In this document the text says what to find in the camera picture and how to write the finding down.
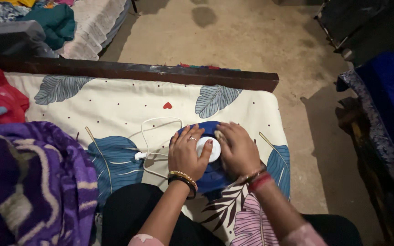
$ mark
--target pink leaf print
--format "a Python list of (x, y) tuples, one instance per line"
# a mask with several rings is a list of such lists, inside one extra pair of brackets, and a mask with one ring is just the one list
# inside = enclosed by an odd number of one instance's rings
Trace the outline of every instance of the pink leaf print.
[(235, 217), (235, 236), (230, 246), (278, 246), (276, 235), (258, 200), (248, 194), (243, 211)]

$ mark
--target blue leaf print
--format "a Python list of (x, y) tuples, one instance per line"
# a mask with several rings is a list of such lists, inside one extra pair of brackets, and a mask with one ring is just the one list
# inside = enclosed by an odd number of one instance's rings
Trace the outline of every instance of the blue leaf print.
[(222, 85), (207, 86), (200, 89), (196, 102), (196, 114), (205, 119), (231, 104), (241, 93), (241, 89), (233, 89)]
[(139, 151), (130, 139), (120, 136), (97, 139), (89, 128), (86, 127), (86, 131), (93, 140), (86, 152), (97, 173), (97, 200), (102, 210), (110, 194), (123, 186), (141, 182), (144, 160), (135, 160), (135, 154)]
[(267, 172), (275, 179), (277, 187), (290, 199), (290, 152), (287, 145), (272, 145), (260, 132), (259, 135), (273, 148), (267, 161)]
[(36, 104), (48, 105), (52, 102), (62, 102), (77, 94), (85, 83), (95, 79), (86, 76), (47, 75), (40, 84), (39, 92), (34, 99)]

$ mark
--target black pants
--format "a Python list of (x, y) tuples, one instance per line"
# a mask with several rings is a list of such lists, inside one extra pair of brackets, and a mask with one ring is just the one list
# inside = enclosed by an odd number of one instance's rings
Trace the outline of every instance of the black pants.
[[(162, 196), (149, 184), (133, 184), (114, 192), (103, 211), (102, 246), (126, 246), (144, 224)], [(329, 246), (362, 245), (357, 228), (338, 215), (304, 215)], [(172, 233), (172, 246), (224, 246), (201, 224), (180, 213)]]

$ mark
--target forearm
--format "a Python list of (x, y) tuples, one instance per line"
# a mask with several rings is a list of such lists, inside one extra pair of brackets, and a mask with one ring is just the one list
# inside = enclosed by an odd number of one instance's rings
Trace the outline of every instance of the forearm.
[(306, 223), (281, 193), (274, 180), (262, 184), (255, 194), (279, 241)]
[(172, 181), (138, 234), (155, 237), (167, 246), (188, 194), (186, 183)]

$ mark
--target teal cloth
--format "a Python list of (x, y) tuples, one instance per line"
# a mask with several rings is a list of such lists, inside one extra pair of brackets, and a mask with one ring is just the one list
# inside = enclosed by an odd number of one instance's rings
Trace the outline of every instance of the teal cloth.
[(65, 41), (74, 39), (74, 11), (66, 4), (59, 4), (52, 9), (39, 8), (30, 11), (16, 21), (37, 21), (45, 31), (45, 42), (53, 49), (63, 47)]

